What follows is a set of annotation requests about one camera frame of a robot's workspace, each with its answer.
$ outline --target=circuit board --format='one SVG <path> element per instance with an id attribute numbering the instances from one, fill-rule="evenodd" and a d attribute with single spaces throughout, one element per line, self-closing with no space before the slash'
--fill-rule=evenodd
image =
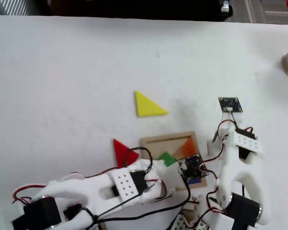
<path id="1" fill-rule="evenodd" d="M 188 181 L 195 180 L 207 176 L 209 173 L 199 170 L 199 166 L 203 163 L 203 159 L 200 154 L 195 154 L 178 161 L 183 175 Z"/>
<path id="2" fill-rule="evenodd" d="M 220 106 L 224 113 L 242 113 L 241 104 L 238 97 L 219 97 Z"/>

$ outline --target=perforated panel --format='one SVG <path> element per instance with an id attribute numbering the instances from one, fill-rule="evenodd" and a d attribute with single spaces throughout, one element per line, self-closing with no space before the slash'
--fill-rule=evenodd
<path id="1" fill-rule="evenodd" d="M 139 192 L 132 180 L 127 168 L 117 169 L 110 172 L 122 201 L 126 201 Z"/>
<path id="2" fill-rule="evenodd" d="M 201 221 L 195 229 L 196 230 L 207 230 L 208 227 L 209 226 L 207 224 L 205 224 L 203 221 Z M 178 215 L 176 217 L 176 220 L 175 220 L 171 230 L 190 230 L 190 229 L 184 223 L 182 215 Z"/>
<path id="3" fill-rule="evenodd" d="M 262 152 L 262 145 L 258 140 L 254 140 L 252 138 L 246 137 L 237 132 L 233 135 L 233 142 L 235 145 L 250 150 L 252 152 Z"/>

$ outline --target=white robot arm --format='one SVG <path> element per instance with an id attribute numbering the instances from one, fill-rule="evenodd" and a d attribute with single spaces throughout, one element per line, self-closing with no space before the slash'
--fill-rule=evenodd
<path id="1" fill-rule="evenodd" d="M 270 197 L 264 176 L 264 151 L 260 140 L 252 133 L 252 127 L 240 129 L 241 111 L 238 99 L 220 99 L 223 116 L 215 138 L 208 142 L 209 155 L 222 164 L 217 175 L 216 199 L 207 196 L 199 198 L 196 206 L 199 216 L 211 207 L 217 207 L 203 216 L 212 230 L 252 230 L 258 225 L 266 225 L 271 218 Z M 239 182 L 247 190 L 249 198 L 233 192 L 234 183 Z"/>
<path id="2" fill-rule="evenodd" d="M 49 182 L 26 205 L 16 201 L 4 215 L 7 230 L 96 229 L 99 223 L 106 222 L 107 215 L 167 196 L 162 194 L 162 184 L 168 194 L 175 191 L 175 187 L 187 186 L 179 174 L 178 162 L 166 167 L 164 161 L 141 159 L 126 168 L 91 178 L 71 174 L 61 181 Z M 181 207 L 190 196 L 188 188 L 188 198 L 184 202 L 155 213 Z"/>

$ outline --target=white bracket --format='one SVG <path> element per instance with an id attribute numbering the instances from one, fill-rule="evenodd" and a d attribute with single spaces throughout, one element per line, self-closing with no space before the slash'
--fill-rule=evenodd
<path id="1" fill-rule="evenodd" d="M 127 168 L 113 170 L 109 173 L 114 180 L 122 201 L 139 194 Z"/>

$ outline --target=wooden tray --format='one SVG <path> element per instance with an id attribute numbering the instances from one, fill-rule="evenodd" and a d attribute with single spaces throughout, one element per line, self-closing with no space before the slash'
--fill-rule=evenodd
<path id="1" fill-rule="evenodd" d="M 177 133 L 158 137 L 142 138 L 140 145 L 146 147 L 151 151 L 153 159 L 156 160 L 162 153 L 167 151 L 175 159 L 180 160 L 184 158 L 184 155 L 179 151 L 183 144 L 190 138 L 193 138 L 195 151 L 199 153 L 195 132 Z M 148 159 L 148 155 L 145 151 L 142 151 L 142 158 Z M 207 186 L 206 178 L 202 178 L 202 182 L 197 184 L 191 184 L 190 188 L 202 188 Z"/>

